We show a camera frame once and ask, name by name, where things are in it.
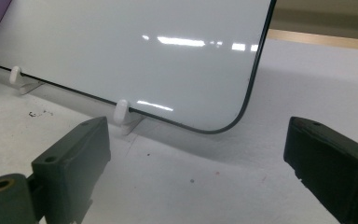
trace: white glass panel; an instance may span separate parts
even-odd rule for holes
[[[270,2],[16,0],[0,65],[213,132],[241,115]]]

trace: white plastic clip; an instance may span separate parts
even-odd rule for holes
[[[130,113],[129,103],[126,100],[117,102],[113,121],[120,125],[121,134],[128,135],[141,122],[145,116],[135,113]]]
[[[20,87],[20,94],[23,95],[44,83],[30,77],[23,77],[21,69],[18,66],[14,66],[10,72],[10,84]]]

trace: white work surface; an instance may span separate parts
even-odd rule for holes
[[[337,223],[282,157],[292,116],[358,142],[357,55],[269,40],[248,109],[225,133],[145,119],[121,136],[110,124],[112,160],[84,223]],[[30,175],[31,161],[77,124],[99,116],[111,122],[113,112],[112,105],[49,85],[20,96],[0,70],[0,175]]]

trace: black border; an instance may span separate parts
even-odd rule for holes
[[[251,95],[252,95],[252,89],[253,89],[253,86],[254,86],[254,83],[255,83],[255,75],[256,75],[256,72],[257,72],[257,67],[258,67],[258,64],[260,62],[260,57],[261,57],[261,53],[262,53],[263,48],[264,48],[264,43],[266,42],[267,33],[269,31],[269,24],[271,23],[271,20],[272,20],[272,14],[273,14],[273,11],[274,11],[274,8],[275,8],[275,5],[276,5],[276,1],[277,0],[271,0],[271,3],[269,5],[268,14],[267,14],[267,17],[266,17],[266,23],[264,24],[263,33],[261,34],[260,42],[258,44],[258,50],[257,50],[257,53],[255,55],[255,62],[254,62],[254,66],[253,66],[253,69],[252,69],[252,74],[251,74],[251,77],[249,79],[248,89],[246,91],[245,99],[243,100],[241,111],[238,114],[238,116],[230,124],[228,124],[228,126],[226,126],[224,128],[221,128],[221,129],[218,129],[218,130],[215,130],[215,131],[204,131],[204,130],[192,128],[190,126],[186,126],[184,124],[181,124],[181,123],[169,120],[169,119],[164,119],[164,118],[161,118],[161,117],[156,116],[156,115],[145,113],[144,111],[137,110],[137,109],[134,109],[134,108],[130,108],[129,109],[130,112],[135,112],[135,113],[138,113],[138,114],[142,114],[142,115],[145,115],[145,116],[153,118],[153,119],[159,119],[161,121],[176,125],[178,127],[188,129],[188,130],[190,130],[192,132],[195,132],[195,133],[204,133],[204,134],[223,133],[223,132],[231,129],[232,127],[234,127],[241,120],[243,114],[245,113],[246,107],[249,104],[249,100],[250,100]],[[11,69],[5,68],[4,66],[0,66],[0,68],[4,69],[4,70],[7,70],[7,71],[11,70]],[[85,95],[85,96],[88,96],[90,98],[94,98],[94,99],[97,99],[99,101],[108,103],[110,105],[116,105],[117,104],[116,102],[109,101],[109,100],[103,99],[101,97],[97,97],[97,96],[85,93],[83,91],[77,91],[77,90],[74,90],[74,89],[71,89],[71,88],[68,88],[68,87],[64,87],[62,85],[59,85],[59,84],[56,84],[56,83],[53,83],[53,82],[49,82],[49,81],[46,81],[46,80],[38,78],[38,77],[33,77],[33,76],[23,74],[23,73],[21,73],[21,74],[23,76],[25,76],[25,77],[31,77],[31,78],[34,78],[36,80],[48,83],[48,84],[50,84],[52,86],[56,86],[56,87],[59,87],[59,88],[62,88],[62,89],[68,90],[68,91],[73,91],[73,92],[76,92],[78,94]]]

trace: screw hole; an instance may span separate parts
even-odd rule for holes
[[[9,184],[8,180],[3,180],[0,182],[0,189],[6,187]]]
[[[10,188],[14,184],[14,179],[1,179],[0,180],[0,192]]]
[[[47,158],[45,159],[45,162],[53,162],[53,161],[55,161],[55,160],[57,160],[57,157],[47,157]]]

